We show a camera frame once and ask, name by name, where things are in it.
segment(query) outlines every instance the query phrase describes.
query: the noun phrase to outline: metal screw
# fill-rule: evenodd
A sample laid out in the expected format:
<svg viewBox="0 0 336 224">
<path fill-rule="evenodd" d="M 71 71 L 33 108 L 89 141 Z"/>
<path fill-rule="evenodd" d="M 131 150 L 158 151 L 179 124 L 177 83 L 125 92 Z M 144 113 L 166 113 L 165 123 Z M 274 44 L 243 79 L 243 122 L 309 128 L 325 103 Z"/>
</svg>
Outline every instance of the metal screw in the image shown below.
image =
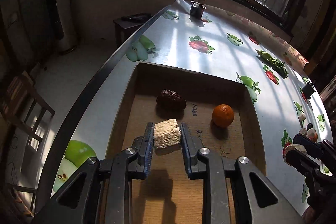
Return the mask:
<svg viewBox="0 0 336 224">
<path fill-rule="evenodd" d="M 208 148 L 206 148 L 206 147 L 203 147 L 203 148 L 201 148 L 201 149 L 199 150 L 199 152 L 200 152 L 201 154 L 203 154 L 203 155 L 207 155 L 207 154 L 210 153 L 210 150 L 209 150 Z"/>
<path fill-rule="evenodd" d="M 96 158 L 96 157 L 88 158 L 88 159 L 86 160 L 86 162 L 87 162 L 88 164 L 95 164 L 95 163 L 97 162 L 97 158 Z"/>
<path fill-rule="evenodd" d="M 239 162 L 242 163 L 242 164 L 246 164 L 249 162 L 249 159 L 246 158 L 245 156 L 241 156 L 239 157 Z"/>
<path fill-rule="evenodd" d="M 126 154 L 133 155 L 134 153 L 135 153 L 135 149 L 134 148 L 127 148 L 126 149 Z"/>
</svg>

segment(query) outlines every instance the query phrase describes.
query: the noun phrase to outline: orange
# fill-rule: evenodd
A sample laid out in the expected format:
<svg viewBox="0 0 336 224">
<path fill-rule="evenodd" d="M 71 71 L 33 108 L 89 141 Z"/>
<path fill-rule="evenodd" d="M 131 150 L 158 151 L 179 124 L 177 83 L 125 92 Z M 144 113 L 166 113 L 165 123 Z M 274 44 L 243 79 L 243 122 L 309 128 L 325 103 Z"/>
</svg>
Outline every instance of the orange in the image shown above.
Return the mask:
<svg viewBox="0 0 336 224">
<path fill-rule="evenodd" d="M 232 124 L 235 114 L 233 110 L 228 105 L 219 105 L 216 106 L 212 112 L 212 120 L 215 125 L 226 128 Z"/>
</svg>

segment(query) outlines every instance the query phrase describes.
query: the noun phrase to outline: fruit print tablecloth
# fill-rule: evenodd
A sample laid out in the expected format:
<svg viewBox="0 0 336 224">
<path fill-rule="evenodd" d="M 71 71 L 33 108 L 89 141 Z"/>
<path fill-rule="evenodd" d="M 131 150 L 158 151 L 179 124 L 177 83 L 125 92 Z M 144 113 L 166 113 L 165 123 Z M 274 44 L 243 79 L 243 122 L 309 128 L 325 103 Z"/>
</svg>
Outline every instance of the fruit print tablecloth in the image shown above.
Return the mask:
<svg viewBox="0 0 336 224">
<path fill-rule="evenodd" d="M 275 34 L 243 17 L 211 8 L 204 12 L 202 20 L 195 20 L 189 17 L 189 10 L 190 3 L 177 0 L 132 44 L 122 61 L 146 60 L 243 83 L 257 112 L 267 177 L 302 214 L 308 206 L 304 176 L 283 161 L 283 149 L 308 123 L 316 129 L 318 141 L 332 140 L 319 95 L 314 93 L 307 100 L 301 92 L 309 81 L 303 72 L 308 61 Z M 257 51 L 280 58 L 288 75 L 279 75 Z M 302 113 L 306 119 L 300 122 Z M 330 173 L 323 166 L 321 170 Z"/>
</svg>

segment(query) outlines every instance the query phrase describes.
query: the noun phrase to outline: floor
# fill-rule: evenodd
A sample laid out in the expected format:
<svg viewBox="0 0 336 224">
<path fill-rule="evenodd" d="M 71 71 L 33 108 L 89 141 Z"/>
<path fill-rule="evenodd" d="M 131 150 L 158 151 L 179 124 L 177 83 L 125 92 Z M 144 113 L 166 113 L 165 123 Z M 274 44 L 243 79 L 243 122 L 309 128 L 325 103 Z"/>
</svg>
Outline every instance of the floor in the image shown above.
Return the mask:
<svg viewBox="0 0 336 224">
<path fill-rule="evenodd" d="M 74 51 L 64 56 L 52 56 L 44 64 L 36 77 L 35 89 L 56 113 L 52 118 L 49 112 L 44 114 L 36 132 L 43 137 L 41 143 L 16 129 L 8 153 L 7 183 L 37 187 L 44 162 L 63 120 L 84 87 L 115 50 L 115 44 L 106 40 L 82 41 Z M 26 104 L 21 120 L 25 119 L 32 101 Z M 33 127 L 40 109 L 36 104 L 27 124 Z M 22 198 L 30 204 L 32 194 L 23 193 Z"/>
</svg>

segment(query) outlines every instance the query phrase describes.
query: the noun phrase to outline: small wooden table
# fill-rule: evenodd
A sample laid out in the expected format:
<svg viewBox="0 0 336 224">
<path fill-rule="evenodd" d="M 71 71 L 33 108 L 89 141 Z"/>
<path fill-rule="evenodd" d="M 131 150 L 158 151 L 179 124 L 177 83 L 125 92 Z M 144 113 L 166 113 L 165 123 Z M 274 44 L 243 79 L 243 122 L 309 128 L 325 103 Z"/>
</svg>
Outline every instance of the small wooden table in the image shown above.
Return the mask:
<svg viewBox="0 0 336 224">
<path fill-rule="evenodd" d="M 141 22 L 124 21 L 121 18 L 115 19 L 113 22 L 117 47 L 120 47 L 127 38 L 143 25 Z"/>
</svg>

